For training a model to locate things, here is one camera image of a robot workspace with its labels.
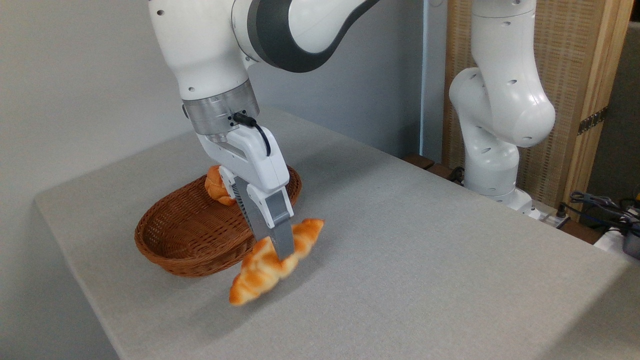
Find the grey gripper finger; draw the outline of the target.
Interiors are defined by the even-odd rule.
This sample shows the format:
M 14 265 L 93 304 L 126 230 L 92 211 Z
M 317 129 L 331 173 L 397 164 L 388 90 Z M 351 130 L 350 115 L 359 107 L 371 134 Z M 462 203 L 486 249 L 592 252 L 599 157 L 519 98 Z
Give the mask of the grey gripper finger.
M 270 240 L 280 261 L 294 253 L 294 237 L 291 227 L 293 208 L 285 187 L 268 194 L 253 184 L 247 185 L 250 199 L 258 208 L 269 228 Z
M 219 167 L 219 174 L 228 195 L 235 199 L 256 241 L 268 237 L 269 228 L 265 218 L 258 205 L 249 197 L 249 183 L 244 178 L 231 173 L 229 169 L 222 165 Z

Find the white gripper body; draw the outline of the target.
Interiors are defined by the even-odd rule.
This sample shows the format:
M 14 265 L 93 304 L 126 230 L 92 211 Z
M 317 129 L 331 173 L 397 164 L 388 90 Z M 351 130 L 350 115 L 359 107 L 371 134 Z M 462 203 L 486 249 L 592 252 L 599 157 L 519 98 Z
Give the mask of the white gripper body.
M 274 135 L 266 127 L 260 129 L 270 146 L 269 156 L 266 155 L 265 140 L 255 127 L 238 125 L 226 133 L 226 142 L 213 142 L 197 134 L 207 155 L 221 165 L 219 173 L 231 196 L 236 177 L 269 195 L 290 181 L 290 173 Z

